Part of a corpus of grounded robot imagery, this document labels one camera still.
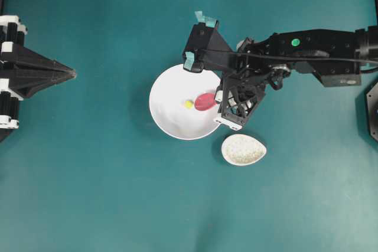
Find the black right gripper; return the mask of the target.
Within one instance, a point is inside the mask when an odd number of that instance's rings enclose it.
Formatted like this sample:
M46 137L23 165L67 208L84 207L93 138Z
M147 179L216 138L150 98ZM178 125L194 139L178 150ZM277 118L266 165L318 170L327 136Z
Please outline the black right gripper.
M270 39L242 41L236 51L218 32L219 22L196 11L198 23L191 30L183 51L183 68L192 73L203 70L221 72L214 100L219 105L213 121L231 130L240 130L250 119L265 96L265 88L282 88L291 75L285 61L268 58L272 55Z

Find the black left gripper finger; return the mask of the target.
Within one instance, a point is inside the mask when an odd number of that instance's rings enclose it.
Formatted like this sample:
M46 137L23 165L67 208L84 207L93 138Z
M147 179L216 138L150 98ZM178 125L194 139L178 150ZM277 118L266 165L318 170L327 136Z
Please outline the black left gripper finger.
M76 77L75 71L5 70L1 72L1 128L18 128L19 103L37 92Z
M76 76L72 68L24 47L27 34L28 29L18 16L1 15L1 61L9 61L33 70L59 71Z

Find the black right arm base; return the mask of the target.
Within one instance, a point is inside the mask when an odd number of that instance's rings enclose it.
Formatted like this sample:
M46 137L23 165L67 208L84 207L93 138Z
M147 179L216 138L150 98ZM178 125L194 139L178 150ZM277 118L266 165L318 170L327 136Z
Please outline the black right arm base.
M355 99L359 136L377 148L377 80L372 81Z

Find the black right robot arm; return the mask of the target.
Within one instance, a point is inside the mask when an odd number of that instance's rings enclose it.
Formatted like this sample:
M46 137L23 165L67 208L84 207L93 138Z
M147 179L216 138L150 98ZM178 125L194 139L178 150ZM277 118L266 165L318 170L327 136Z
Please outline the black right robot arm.
M274 33L261 42L246 38L236 51L213 28L199 52L202 68L222 73L215 122L239 130L266 87L280 90L293 71L313 75L324 87L359 85L363 74L377 72L377 27Z

